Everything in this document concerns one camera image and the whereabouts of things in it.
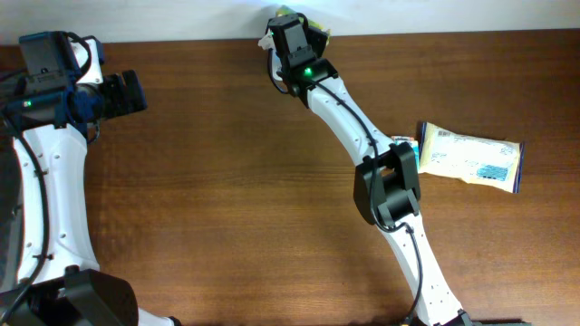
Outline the teal tissue pack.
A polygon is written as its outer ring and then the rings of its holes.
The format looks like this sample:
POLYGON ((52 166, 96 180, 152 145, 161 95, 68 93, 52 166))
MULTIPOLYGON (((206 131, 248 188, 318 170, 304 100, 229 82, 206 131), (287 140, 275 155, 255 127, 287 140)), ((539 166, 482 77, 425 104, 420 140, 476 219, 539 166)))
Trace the teal tissue pack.
POLYGON ((414 153, 416 166, 417 166, 417 168, 419 168, 420 167, 420 151, 419 151, 418 141, 413 139, 413 138, 410 138, 410 139, 396 139, 394 142, 396 145, 407 143, 411 146, 411 149, 413 150, 413 153, 414 153))

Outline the orange tissue pack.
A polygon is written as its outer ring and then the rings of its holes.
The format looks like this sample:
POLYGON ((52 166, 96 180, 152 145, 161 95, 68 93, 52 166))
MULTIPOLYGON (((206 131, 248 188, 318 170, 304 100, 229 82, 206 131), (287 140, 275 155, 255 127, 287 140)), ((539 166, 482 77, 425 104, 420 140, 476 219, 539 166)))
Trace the orange tissue pack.
POLYGON ((395 143, 401 143, 401 142, 415 142, 415 138, 414 137, 407 137, 407 136, 391 136, 391 139, 395 142, 395 143))

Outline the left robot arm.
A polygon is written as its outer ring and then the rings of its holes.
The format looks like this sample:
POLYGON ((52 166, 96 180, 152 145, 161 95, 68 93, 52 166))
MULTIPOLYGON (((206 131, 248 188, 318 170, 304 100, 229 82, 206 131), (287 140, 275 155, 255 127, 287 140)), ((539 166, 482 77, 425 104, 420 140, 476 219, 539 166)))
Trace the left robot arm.
POLYGON ((135 71, 103 75, 93 36, 22 36, 25 69, 1 107, 19 163, 22 203, 16 286, 1 295, 4 325, 174 325, 143 310, 131 285, 103 273, 84 192, 88 147, 105 120, 147 108, 135 71))

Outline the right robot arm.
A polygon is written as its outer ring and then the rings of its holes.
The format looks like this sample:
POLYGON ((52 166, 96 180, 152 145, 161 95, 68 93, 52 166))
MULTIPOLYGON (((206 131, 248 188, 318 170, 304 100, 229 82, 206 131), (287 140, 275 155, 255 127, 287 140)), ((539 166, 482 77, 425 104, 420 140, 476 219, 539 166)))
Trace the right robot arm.
POLYGON ((270 18, 258 44, 268 52, 271 82, 318 116, 350 156, 355 205, 391 247, 413 296, 402 324, 470 325, 425 234, 415 153, 410 144, 384 135, 355 103, 323 57, 328 38, 304 14, 270 18))

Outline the green tea carton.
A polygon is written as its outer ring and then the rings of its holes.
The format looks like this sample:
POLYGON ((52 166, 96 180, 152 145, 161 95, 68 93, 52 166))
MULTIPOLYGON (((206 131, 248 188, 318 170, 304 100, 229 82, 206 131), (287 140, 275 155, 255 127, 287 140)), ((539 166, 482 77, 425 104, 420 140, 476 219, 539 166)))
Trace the green tea carton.
POLYGON ((286 14, 297 14, 302 23, 307 23, 307 31, 305 32, 306 40, 312 45, 314 52, 318 57, 322 57, 324 50, 330 42, 331 32, 325 29, 322 25, 307 18, 304 14, 296 12, 294 9, 282 5, 275 10, 275 16, 282 16, 286 14))

